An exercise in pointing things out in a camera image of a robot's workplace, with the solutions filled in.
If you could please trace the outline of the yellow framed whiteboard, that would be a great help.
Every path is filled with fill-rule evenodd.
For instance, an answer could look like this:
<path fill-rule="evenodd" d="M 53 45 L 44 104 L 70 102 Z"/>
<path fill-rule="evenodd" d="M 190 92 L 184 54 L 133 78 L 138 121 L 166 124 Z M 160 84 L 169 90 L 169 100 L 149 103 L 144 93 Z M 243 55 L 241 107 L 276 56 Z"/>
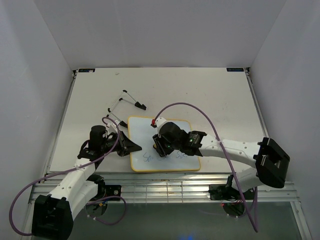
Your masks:
<path fill-rule="evenodd" d="M 130 154 L 133 171 L 158 173 L 200 170 L 198 156 L 188 156 L 180 150 L 174 150 L 171 143 L 159 137 L 158 130 L 151 123 L 152 118 L 146 116 L 130 116 L 127 120 L 129 139 L 142 148 Z"/>

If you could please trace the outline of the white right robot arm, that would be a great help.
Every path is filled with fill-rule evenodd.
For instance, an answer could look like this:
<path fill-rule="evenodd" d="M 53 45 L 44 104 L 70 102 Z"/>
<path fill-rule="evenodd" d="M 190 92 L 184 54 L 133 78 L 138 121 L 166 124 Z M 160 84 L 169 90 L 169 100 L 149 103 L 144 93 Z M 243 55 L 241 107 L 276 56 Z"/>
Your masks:
<path fill-rule="evenodd" d="M 152 138 L 160 157 L 180 151 L 187 156 L 224 158 L 249 166 L 241 172 L 233 171 L 225 185 L 210 188 L 213 200 L 239 200 L 262 185 L 276 189 L 285 186 L 290 157 L 272 138 L 260 142 L 219 141 L 202 131 L 186 132 L 165 119 L 153 120 L 151 126 L 157 130 Z"/>

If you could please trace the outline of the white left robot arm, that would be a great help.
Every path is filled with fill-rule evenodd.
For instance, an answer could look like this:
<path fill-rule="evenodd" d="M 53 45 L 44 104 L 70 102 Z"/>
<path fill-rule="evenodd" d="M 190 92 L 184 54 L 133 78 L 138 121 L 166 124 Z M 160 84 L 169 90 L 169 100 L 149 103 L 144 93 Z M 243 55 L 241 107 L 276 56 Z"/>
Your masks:
<path fill-rule="evenodd" d="M 104 178 L 95 174 L 106 153 L 116 152 L 125 157 L 142 147 L 131 141 L 122 131 L 107 133 L 102 125 L 91 128 L 89 139 L 80 147 L 75 170 L 69 172 L 59 185 L 47 195 L 39 195 L 34 202 L 31 233 L 49 240 L 69 238 L 76 216 L 90 201 L 107 195 Z"/>

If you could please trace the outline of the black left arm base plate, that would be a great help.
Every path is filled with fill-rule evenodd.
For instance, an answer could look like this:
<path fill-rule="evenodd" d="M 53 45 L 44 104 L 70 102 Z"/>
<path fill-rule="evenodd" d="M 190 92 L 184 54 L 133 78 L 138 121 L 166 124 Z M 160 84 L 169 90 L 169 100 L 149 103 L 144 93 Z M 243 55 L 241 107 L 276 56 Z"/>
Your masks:
<path fill-rule="evenodd" d="M 122 186 L 106 184 L 105 179 L 101 175 L 92 174 L 87 180 L 97 185 L 97 194 L 90 199 L 91 201 L 95 201 L 104 197 L 121 195 Z"/>

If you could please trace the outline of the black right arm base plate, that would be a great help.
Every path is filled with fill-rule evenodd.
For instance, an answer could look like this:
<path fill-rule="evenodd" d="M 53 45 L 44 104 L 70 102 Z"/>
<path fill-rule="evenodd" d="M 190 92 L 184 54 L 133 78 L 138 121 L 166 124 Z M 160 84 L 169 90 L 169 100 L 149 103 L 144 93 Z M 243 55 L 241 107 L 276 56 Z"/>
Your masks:
<path fill-rule="evenodd" d="M 259 178 L 254 174 L 249 177 L 237 177 L 242 194 L 246 200 L 254 199 L 254 188 L 260 183 Z M 238 201 L 242 200 L 238 186 L 235 181 L 235 177 L 231 174 L 227 178 L 226 184 L 210 184 L 208 187 L 211 200 L 224 200 L 224 201 Z"/>

